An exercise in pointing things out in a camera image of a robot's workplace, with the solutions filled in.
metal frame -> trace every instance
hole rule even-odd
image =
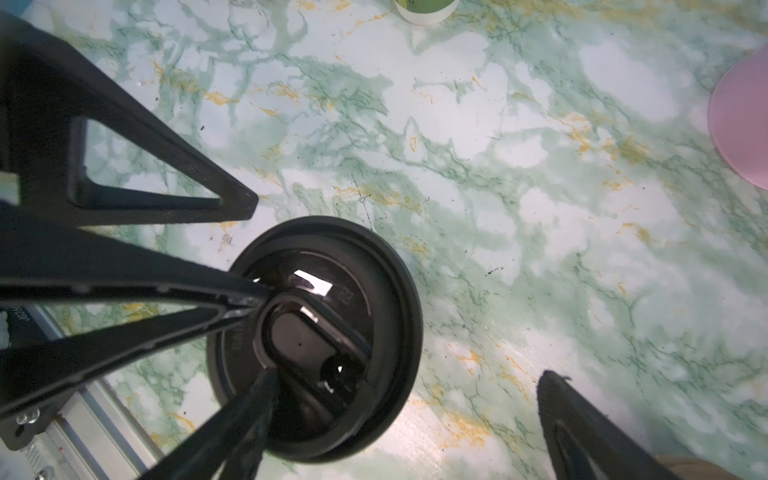
[[[45,408],[130,362],[258,314],[263,285],[75,228],[245,220],[254,192],[71,46],[1,12],[0,65],[0,170],[20,183],[20,207],[0,202],[0,306],[151,300],[196,307],[1,351],[0,419]],[[83,165],[89,118],[220,198],[95,184]],[[276,372],[264,371],[142,478],[208,479],[222,463],[221,478],[252,478],[279,388]],[[69,413],[56,422],[65,425]]]
[[[197,306],[0,352],[0,418],[44,405],[151,353],[236,325],[266,302],[268,289],[243,277],[56,225],[11,205],[0,203],[0,224],[2,306],[127,300]],[[143,478],[210,478],[227,458],[221,478],[252,478],[278,390],[276,373],[267,370]]]
[[[557,373],[538,380],[538,415],[558,480],[680,480]]]
[[[0,170],[19,175],[21,206],[82,225],[247,220],[258,196],[195,150],[77,50],[0,12]],[[96,120],[219,198],[178,197],[90,180]]]

green marble pattern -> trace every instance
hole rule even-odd
[[[261,196],[247,222],[102,233],[226,269],[275,223],[328,214],[409,266],[425,343],[400,417],[359,455],[269,458],[260,478],[550,478],[544,369],[653,453],[768,476],[768,194],[706,116],[766,43],[765,1],[462,0],[431,28],[386,0],[41,0],[25,17]],[[101,182],[197,192],[109,132],[92,147]],[[89,308],[56,313],[74,333],[167,307]],[[217,407],[203,348],[110,377],[166,451]]]

black bracket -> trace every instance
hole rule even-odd
[[[258,196],[191,147],[66,42],[0,12],[0,170],[21,207],[72,226],[248,220]],[[88,119],[219,198],[106,187],[88,178]]]

